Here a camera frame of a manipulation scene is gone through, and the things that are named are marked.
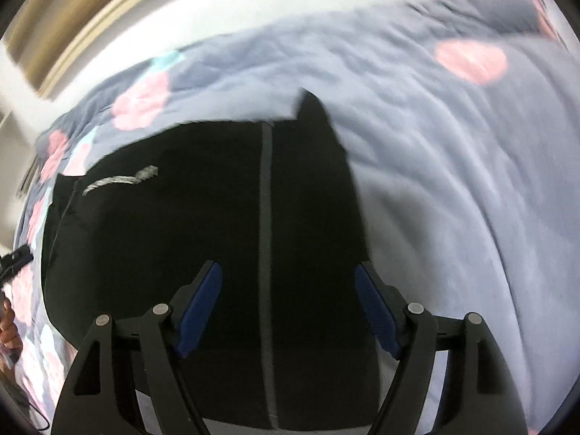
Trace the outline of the person's left hand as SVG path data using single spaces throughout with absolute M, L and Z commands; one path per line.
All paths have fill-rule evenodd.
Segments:
M 22 338 L 12 302 L 1 293 L 1 356 L 13 367 L 22 354 Z

